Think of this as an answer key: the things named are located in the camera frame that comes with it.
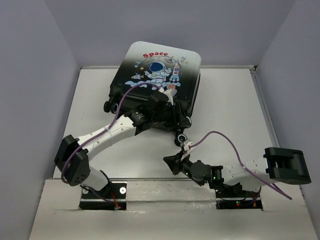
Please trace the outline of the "black white space suitcase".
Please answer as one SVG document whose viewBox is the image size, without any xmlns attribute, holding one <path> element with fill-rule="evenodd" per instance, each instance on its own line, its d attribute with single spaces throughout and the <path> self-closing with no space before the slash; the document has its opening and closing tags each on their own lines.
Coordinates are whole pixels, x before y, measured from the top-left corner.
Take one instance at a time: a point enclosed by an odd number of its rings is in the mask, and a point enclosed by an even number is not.
<svg viewBox="0 0 320 240">
<path fill-rule="evenodd" d="M 110 86 L 109 99 L 104 103 L 106 113 L 120 115 L 144 104 L 158 88 L 175 85 L 174 98 L 191 104 L 192 116 L 201 77 L 201 56 L 191 50 L 145 41 L 134 42 L 128 49 Z M 183 133 L 174 143 L 179 146 L 187 139 Z"/>
</svg>

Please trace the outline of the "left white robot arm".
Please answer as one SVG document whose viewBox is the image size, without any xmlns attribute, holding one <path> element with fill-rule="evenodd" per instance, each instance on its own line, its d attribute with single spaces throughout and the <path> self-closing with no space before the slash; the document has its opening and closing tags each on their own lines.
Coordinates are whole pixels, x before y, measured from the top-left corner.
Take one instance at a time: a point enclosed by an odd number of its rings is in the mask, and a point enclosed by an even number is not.
<svg viewBox="0 0 320 240">
<path fill-rule="evenodd" d="M 126 111 L 97 131 L 79 137 L 71 134 L 65 136 L 54 163 L 61 172 L 63 183 L 71 187 L 84 187 L 97 197 L 105 198 L 112 191 L 113 184 L 102 170 L 96 170 L 90 165 L 96 155 L 156 126 L 175 131 L 176 140 L 179 141 L 184 129 L 191 124 L 188 104 L 157 91 L 145 103 Z"/>
</svg>

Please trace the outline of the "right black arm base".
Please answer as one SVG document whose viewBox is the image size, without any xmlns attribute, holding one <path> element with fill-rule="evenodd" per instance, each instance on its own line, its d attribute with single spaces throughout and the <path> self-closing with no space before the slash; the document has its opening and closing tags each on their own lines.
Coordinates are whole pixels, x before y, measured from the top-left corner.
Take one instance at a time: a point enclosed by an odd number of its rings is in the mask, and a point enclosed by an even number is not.
<svg viewBox="0 0 320 240">
<path fill-rule="evenodd" d="M 263 209 L 260 187 L 258 191 L 246 191 L 240 187 L 227 187 L 215 191 L 215 207 L 217 210 Z"/>
</svg>

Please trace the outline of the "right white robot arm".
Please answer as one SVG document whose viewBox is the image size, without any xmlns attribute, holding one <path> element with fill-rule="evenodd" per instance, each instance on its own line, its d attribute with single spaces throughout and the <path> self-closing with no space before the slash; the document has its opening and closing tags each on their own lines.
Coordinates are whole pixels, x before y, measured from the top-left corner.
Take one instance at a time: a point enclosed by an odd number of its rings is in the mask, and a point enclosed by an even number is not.
<svg viewBox="0 0 320 240">
<path fill-rule="evenodd" d="M 173 175 L 180 173 L 199 186 L 223 191 L 230 188 L 235 196 L 253 192 L 262 186 L 274 187 L 275 183 L 307 185 L 312 182 L 304 153 L 301 150 L 268 147 L 264 155 L 243 163 L 209 165 L 201 160 L 190 161 L 190 152 L 166 156 L 163 161 Z"/>
</svg>

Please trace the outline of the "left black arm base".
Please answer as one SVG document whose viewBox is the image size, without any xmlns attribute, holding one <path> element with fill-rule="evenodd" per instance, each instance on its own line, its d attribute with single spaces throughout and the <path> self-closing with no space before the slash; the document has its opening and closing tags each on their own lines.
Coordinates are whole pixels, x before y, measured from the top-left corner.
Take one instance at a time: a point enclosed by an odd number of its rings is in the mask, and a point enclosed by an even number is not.
<svg viewBox="0 0 320 240">
<path fill-rule="evenodd" d="M 127 209 L 127 181 L 114 181 L 107 193 L 92 192 L 82 186 L 78 207 L 89 211 L 125 211 Z"/>
</svg>

